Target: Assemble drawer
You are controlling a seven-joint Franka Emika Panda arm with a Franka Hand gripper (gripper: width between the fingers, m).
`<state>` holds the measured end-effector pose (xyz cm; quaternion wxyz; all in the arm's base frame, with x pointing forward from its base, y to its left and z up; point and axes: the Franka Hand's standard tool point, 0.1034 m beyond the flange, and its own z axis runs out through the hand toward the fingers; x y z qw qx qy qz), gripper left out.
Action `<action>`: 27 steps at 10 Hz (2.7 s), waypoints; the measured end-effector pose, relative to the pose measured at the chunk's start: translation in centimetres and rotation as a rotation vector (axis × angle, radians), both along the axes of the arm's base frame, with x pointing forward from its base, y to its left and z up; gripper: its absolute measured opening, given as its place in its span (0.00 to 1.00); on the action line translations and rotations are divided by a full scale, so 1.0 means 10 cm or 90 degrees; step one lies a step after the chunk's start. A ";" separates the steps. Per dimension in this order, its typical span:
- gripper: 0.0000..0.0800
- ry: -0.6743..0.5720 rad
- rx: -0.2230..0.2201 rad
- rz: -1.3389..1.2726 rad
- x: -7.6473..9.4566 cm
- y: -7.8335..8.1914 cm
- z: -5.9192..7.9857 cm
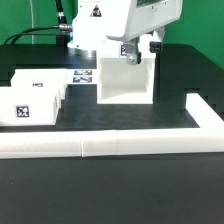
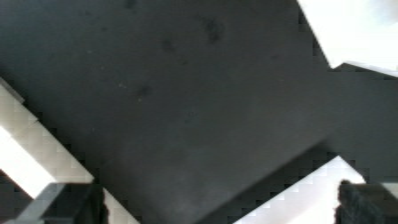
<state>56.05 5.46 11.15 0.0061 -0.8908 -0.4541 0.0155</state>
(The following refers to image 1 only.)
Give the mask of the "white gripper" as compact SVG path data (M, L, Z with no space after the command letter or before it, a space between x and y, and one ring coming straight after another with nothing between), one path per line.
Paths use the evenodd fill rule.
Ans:
M137 37L155 30L149 49L159 54L166 33L163 26L180 18L182 4L183 0L105 0L105 35L111 40L129 41L125 44L127 63L140 64Z

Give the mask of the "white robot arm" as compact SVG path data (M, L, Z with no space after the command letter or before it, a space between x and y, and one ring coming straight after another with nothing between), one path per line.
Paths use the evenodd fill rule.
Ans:
M106 39L118 41L124 44L127 63L140 64L140 37L153 33L150 51L158 51L166 26L180 18L182 5L183 0L78 0L69 47L76 55L96 57Z

